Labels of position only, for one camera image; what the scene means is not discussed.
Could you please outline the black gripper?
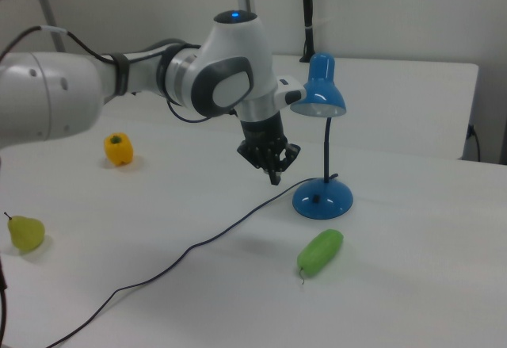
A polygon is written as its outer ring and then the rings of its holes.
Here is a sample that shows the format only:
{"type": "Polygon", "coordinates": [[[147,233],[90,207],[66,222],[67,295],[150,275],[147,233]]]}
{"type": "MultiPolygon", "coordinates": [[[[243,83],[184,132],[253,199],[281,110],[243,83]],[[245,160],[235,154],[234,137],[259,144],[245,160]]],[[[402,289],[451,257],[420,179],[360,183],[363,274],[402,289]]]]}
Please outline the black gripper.
{"type": "Polygon", "coordinates": [[[262,169],[272,185],[278,185],[281,174],[292,165],[301,150],[300,146],[288,143],[280,113],[260,121],[242,120],[240,124],[244,140],[238,153],[252,166],[262,169]]]}

